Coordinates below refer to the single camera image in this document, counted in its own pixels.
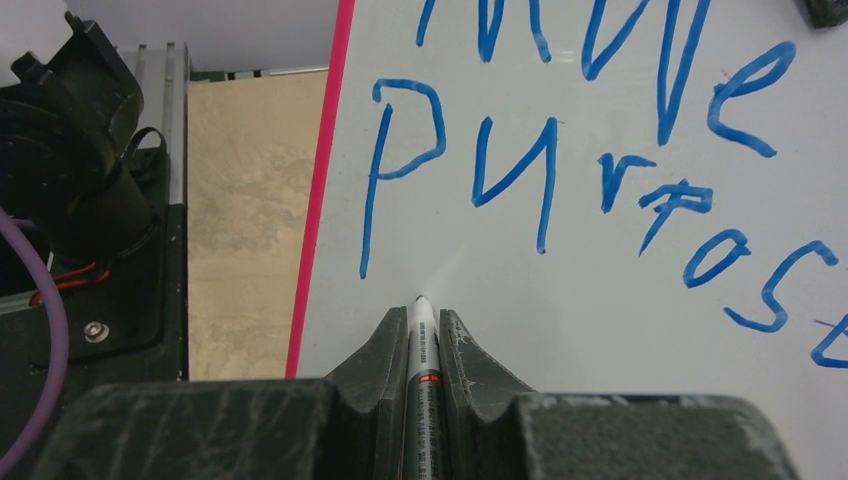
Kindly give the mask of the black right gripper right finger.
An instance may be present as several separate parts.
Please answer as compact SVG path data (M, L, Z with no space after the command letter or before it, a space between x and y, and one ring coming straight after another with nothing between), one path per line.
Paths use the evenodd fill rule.
M713 395L539 392L442 310L440 359L456 479L795 479L752 403Z

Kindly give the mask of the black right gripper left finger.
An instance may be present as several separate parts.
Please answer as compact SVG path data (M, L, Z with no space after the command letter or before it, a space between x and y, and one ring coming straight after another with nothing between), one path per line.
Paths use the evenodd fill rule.
M396 479L407 311L317 379L114 384L63 415L35 479Z

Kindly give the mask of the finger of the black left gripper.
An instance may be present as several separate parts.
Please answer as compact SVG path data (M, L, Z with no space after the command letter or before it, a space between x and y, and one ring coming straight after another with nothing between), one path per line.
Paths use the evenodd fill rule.
M810 21L815 28L830 28L847 22L847 0L805 0Z

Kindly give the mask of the red framed whiteboard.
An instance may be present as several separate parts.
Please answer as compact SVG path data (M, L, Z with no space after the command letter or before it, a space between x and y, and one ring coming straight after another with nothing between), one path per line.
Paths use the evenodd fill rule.
M847 28L801 1L342 1L287 358L425 296L531 386L745 398L847 475Z

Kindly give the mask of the blue whiteboard marker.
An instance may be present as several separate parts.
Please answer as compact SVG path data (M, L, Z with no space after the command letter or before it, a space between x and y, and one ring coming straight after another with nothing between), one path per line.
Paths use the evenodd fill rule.
M408 314L408 361L401 477L446 479L450 468L437 322L431 302L415 299Z

